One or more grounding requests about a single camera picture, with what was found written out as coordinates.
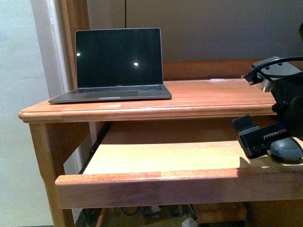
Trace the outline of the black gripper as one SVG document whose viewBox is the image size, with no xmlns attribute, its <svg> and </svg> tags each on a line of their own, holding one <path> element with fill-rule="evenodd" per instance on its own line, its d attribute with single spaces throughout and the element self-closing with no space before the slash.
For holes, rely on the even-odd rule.
<svg viewBox="0 0 303 227">
<path fill-rule="evenodd" d="M 303 138 L 303 77 L 283 80 L 270 91 L 278 123 L 260 128 L 249 115 L 232 120 L 237 140 L 249 159 L 268 154 L 270 145 L 285 138 Z"/>
</svg>

